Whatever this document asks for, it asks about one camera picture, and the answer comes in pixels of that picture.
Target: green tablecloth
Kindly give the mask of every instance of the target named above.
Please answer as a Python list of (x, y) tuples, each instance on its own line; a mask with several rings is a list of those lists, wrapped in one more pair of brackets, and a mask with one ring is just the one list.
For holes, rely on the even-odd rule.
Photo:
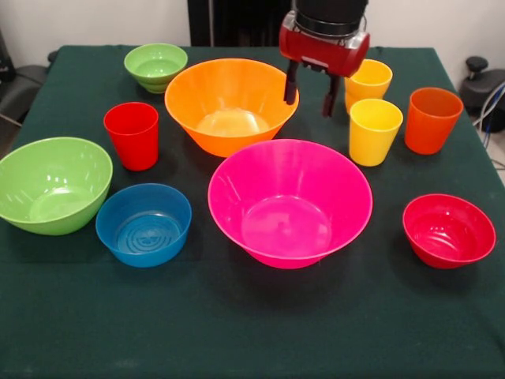
[[(62, 237), (0, 222), (0, 377), (505, 376), (505, 191), (466, 115), (435, 156), (408, 150), (402, 127), (386, 162), (364, 169), (375, 204), (362, 235), (319, 265), (279, 271), (212, 222), (206, 191), (221, 159), (184, 134), (162, 96), (129, 77), (122, 60), (130, 49), (63, 47), (17, 146), (62, 135), (100, 143), (114, 161), (110, 193), (141, 182), (186, 193), (189, 240), (171, 262), (135, 269), (100, 243), (94, 222)], [(186, 50), (190, 65), (245, 57), (286, 66), (273, 48)], [(405, 114), (414, 89), (452, 88), (432, 49), (371, 49), (369, 57), (392, 67), (386, 99)], [(342, 93), (334, 117), (320, 116), (327, 84), (300, 70), (300, 106), (278, 137), (347, 153)], [(160, 113), (160, 159), (140, 173), (122, 168), (102, 125), (110, 107), (131, 100)], [(417, 259), (402, 210), (430, 192), (490, 215), (499, 238), (491, 256), (453, 271)]]

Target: large pink bowl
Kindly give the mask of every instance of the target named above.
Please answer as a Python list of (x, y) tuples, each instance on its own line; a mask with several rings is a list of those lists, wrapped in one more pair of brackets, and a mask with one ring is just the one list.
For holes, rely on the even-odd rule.
[(313, 265), (353, 241), (372, 214), (361, 171), (321, 144), (253, 144), (219, 165), (208, 189), (223, 233), (276, 268)]

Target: green bowl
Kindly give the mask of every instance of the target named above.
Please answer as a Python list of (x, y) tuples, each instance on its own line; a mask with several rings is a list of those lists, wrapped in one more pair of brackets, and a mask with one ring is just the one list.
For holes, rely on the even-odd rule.
[(91, 141), (32, 142), (0, 160), (0, 217), (40, 235), (72, 233), (98, 212), (111, 179), (109, 155)]
[(187, 63), (185, 51), (168, 43), (143, 45), (125, 56), (126, 70), (152, 93), (164, 93), (170, 81)]

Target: large orange bowl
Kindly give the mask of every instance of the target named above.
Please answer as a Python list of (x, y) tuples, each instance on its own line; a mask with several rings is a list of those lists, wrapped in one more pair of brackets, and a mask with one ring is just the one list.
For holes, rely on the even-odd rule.
[(266, 63), (223, 58), (179, 73), (165, 92), (170, 115), (206, 152), (230, 156), (272, 139), (298, 106), (283, 101), (286, 75)]

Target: plastic bowl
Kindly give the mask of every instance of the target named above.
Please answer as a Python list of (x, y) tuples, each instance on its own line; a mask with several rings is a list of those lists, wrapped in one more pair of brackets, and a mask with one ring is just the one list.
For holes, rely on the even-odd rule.
[(286, 75), (266, 63), (224, 58), (189, 67), (165, 93), (165, 106), (206, 152), (230, 156), (272, 139), (298, 106), (283, 101)]
[(352, 242), (372, 214), (372, 191), (342, 154), (298, 140), (260, 142), (219, 165), (208, 189), (218, 227), (258, 261), (313, 265)]
[(96, 217), (96, 232), (121, 262), (153, 267), (181, 251), (191, 217), (188, 199), (175, 188), (139, 184), (105, 202)]
[(142, 87), (152, 93), (164, 93), (170, 81), (188, 63), (188, 55), (175, 45), (150, 43), (131, 50), (124, 63)]
[(32, 142), (0, 161), (0, 216), (32, 233), (65, 235), (98, 212), (111, 179), (112, 161), (93, 142)]
[(403, 213), (403, 227), (413, 251), (434, 268), (477, 262), (496, 243), (495, 228), (478, 207), (441, 193), (412, 200)]

